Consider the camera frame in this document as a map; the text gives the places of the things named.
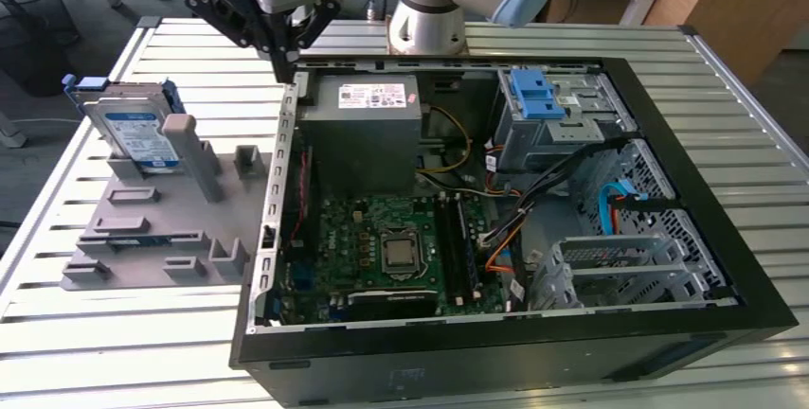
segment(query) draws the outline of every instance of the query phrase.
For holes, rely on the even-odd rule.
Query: green motherboard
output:
[[[368,197],[322,201],[318,257],[296,262],[290,273],[288,322],[337,322],[336,304],[346,294],[369,291],[436,291],[434,315],[461,315],[504,310],[497,278],[484,278],[476,299],[458,302],[446,293],[448,258],[441,250],[436,199],[432,197]],[[465,229],[476,243],[488,221],[481,200],[464,197]]]

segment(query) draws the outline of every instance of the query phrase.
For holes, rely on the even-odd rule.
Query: motherboard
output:
[[[288,322],[501,312],[478,268],[486,228],[474,196],[325,199],[318,256],[289,266]]]

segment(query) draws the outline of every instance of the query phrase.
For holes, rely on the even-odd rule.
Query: aluminum extrusion table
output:
[[[673,27],[469,24],[474,54],[621,57],[647,86],[802,326],[651,382],[388,406],[806,407],[809,404],[809,162],[700,37]],[[385,28],[337,22],[312,52],[385,53]],[[272,66],[203,21],[141,27],[114,80],[179,86],[219,151],[274,148]],[[0,260],[0,400],[11,407],[274,407],[227,367],[238,286],[65,292],[61,270],[111,175],[86,120]]]

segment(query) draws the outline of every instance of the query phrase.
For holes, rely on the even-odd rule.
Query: white label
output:
[[[581,106],[580,99],[576,96],[572,97],[557,97],[557,103],[561,107],[565,106]]]
[[[520,301],[523,302],[523,297],[525,297],[525,295],[527,295],[527,288],[524,288],[523,284],[520,284],[517,282],[517,278],[512,279],[510,289],[512,289],[512,293],[514,294],[514,297],[517,297],[520,299]]]
[[[497,172],[497,156],[494,155],[486,155],[486,170]]]
[[[105,119],[134,161],[150,168],[170,168],[179,164],[175,149],[159,132],[161,121],[155,114],[109,113]]]
[[[344,84],[341,109],[405,108],[405,84]]]

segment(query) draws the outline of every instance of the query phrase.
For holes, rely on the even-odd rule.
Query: gray power supply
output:
[[[324,193],[409,194],[416,183],[421,107],[413,75],[324,76],[298,125]]]

